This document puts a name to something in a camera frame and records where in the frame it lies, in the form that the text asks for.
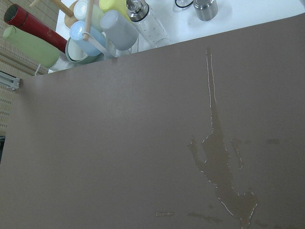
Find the steel jar lid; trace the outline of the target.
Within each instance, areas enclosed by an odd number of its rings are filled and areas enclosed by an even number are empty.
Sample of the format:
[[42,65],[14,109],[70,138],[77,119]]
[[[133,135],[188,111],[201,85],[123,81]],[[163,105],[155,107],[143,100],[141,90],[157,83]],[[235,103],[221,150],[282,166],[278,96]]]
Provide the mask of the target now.
[[197,17],[202,21],[209,21],[218,13],[216,0],[194,0],[193,6]]

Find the white green-rimmed plate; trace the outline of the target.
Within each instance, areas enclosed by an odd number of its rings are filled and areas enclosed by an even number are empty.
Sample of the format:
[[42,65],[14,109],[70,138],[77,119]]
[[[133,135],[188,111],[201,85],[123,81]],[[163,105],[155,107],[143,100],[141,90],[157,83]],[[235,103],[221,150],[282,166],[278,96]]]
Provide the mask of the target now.
[[89,64],[102,61],[104,59],[104,55],[102,53],[97,56],[89,56],[71,38],[69,38],[66,43],[65,54],[67,59],[75,65]]

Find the clear glass bottle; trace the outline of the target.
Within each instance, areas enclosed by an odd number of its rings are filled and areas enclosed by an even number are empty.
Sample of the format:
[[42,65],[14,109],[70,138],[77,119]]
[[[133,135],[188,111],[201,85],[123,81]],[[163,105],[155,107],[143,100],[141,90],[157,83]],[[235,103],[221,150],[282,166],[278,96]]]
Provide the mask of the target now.
[[126,7],[128,17],[151,48],[172,43],[163,24],[145,0],[127,0]]

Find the light blue cup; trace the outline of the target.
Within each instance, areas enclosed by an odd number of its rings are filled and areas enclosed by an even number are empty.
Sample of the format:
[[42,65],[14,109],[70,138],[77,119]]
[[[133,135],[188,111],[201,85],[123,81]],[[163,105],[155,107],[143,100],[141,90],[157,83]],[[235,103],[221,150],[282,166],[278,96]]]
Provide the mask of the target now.
[[85,22],[77,21],[70,28],[70,38],[89,56],[97,56],[101,54],[101,51],[97,49],[91,40],[94,38],[102,46],[106,46],[105,36],[94,27],[90,27],[90,36],[87,41],[83,39],[83,33],[85,32]]

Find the yellow cup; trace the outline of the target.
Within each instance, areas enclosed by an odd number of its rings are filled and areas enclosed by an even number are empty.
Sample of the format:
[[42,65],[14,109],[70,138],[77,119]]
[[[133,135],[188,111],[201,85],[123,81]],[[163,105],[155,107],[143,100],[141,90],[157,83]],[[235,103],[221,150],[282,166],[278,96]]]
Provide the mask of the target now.
[[100,9],[106,13],[110,10],[118,11],[128,22],[131,22],[127,15],[126,0],[99,0]]

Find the wooden cup rack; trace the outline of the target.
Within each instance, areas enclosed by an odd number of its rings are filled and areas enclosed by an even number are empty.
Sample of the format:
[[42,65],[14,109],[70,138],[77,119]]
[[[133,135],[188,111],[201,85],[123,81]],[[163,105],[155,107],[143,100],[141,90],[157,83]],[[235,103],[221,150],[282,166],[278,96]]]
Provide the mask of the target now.
[[60,0],[51,0],[51,2],[54,3],[62,12],[64,12],[67,17],[76,18],[78,20],[84,19],[85,28],[84,28],[84,32],[82,33],[83,40],[88,41],[90,37],[94,1],[88,0],[87,2],[85,2],[83,0],[83,3],[81,3],[81,1],[78,1],[74,5],[74,8],[72,10],[68,8]]

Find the grey cup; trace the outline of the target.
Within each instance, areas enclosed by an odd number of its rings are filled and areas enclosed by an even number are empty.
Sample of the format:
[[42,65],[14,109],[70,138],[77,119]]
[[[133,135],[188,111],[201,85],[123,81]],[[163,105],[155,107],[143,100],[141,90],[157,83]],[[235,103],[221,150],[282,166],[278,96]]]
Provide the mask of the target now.
[[138,31],[117,10],[107,11],[100,21],[102,30],[119,51],[130,49],[138,40]]

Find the red tumbler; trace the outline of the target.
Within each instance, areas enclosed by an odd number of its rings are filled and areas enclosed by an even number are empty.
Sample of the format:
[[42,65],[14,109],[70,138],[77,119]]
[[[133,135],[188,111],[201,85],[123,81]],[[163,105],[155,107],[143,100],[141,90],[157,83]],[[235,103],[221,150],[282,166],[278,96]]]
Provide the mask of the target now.
[[4,21],[39,37],[65,53],[67,40],[18,4],[12,4],[4,13]]

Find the mint green cup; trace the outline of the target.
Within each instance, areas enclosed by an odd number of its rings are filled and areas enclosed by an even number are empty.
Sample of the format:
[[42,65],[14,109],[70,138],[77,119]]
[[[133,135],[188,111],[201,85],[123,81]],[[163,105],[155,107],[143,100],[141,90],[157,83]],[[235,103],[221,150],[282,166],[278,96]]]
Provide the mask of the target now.
[[[85,21],[88,13],[88,1],[87,0],[79,0],[74,6],[73,9],[74,16],[79,21]],[[101,19],[103,18],[103,11],[96,5],[92,7],[91,14],[91,26],[94,27],[99,32],[103,32],[101,28]]]

